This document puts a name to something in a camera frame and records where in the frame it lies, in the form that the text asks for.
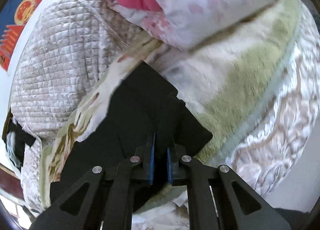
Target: red and blue wall decoration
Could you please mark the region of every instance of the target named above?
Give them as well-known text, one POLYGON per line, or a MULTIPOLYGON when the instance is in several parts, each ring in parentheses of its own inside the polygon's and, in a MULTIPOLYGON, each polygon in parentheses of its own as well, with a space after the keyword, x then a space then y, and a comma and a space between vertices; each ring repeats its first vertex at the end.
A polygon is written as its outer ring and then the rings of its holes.
POLYGON ((4 70, 8 70, 19 36, 41 1, 8 0, 0 12, 0 66, 4 70))

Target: metal pin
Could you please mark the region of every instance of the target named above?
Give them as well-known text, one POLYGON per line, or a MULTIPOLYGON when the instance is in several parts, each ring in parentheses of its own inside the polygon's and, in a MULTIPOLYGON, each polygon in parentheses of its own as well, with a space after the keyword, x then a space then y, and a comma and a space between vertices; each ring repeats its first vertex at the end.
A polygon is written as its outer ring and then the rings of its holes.
POLYGON ((220 166, 220 171, 222 171, 224 173, 228 172, 229 170, 230 170, 229 167, 226 166, 226 165, 221 165, 220 166))
POLYGON ((95 166, 92 169, 92 172, 95 174, 100 173, 101 171, 102 171, 102 167, 100 167, 100 166, 95 166))
POLYGON ((191 157, 190 156, 188 156, 188 155, 184 155, 184 156, 182 156, 182 161, 185 161, 185 162, 189 162, 189 161, 191 161, 191 157))
POLYGON ((139 162, 139 161, 140 161, 140 157, 139 157, 139 156, 132 156, 132 157, 130 158, 130 161, 131 161, 131 162, 139 162))

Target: yellow circular emblem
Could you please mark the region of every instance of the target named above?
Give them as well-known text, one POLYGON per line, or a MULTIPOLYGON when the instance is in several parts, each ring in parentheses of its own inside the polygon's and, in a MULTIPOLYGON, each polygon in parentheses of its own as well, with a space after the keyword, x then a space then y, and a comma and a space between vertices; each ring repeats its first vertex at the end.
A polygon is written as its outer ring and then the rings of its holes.
POLYGON ((14 14, 14 22, 16 25, 25 24, 36 8, 35 0, 23 0, 14 14))

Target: white wall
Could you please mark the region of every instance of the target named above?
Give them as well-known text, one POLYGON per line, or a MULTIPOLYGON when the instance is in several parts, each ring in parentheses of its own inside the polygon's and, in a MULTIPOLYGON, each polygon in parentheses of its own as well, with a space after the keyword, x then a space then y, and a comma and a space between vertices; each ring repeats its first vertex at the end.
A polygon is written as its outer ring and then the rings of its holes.
MULTIPOLYGON (((13 51, 8 72, 5 72, 2 68, 0 68, 0 136, 2 136, 4 122, 8 114, 11 86, 12 86, 13 77, 14 77, 20 56, 28 41, 28 37, 30 33, 32 32, 37 20, 39 19, 41 12, 48 4, 50 4, 50 2, 51 0, 42 0, 42 2, 39 4, 39 6, 36 8, 32 16, 30 17, 13 51)), ((7 160, 4 151, 5 151, 5 146, 4 146, 4 142, 1 139, 0 140, 0 163, 2 163, 5 166, 9 166, 10 162, 7 160)))

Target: triangular cutout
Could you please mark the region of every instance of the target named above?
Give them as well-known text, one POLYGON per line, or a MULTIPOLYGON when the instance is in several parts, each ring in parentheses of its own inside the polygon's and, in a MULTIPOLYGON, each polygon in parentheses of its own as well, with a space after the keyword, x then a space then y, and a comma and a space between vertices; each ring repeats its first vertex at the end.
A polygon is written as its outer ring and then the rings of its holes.
POLYGON ((232 182, 233 190, 236 193, 237 199, 239 201, 242 213, 244 215, 249 215, 255 211, 261 209, 261 205, 256 201, 248 192, 246 192, 238 182, 232 182))
POLYGON ((61 206, 61 210, 70 215, 77 216, 80 212, 83 200, 87 195, 90 183, 84 183, 70 198, 68 198, 61 206))

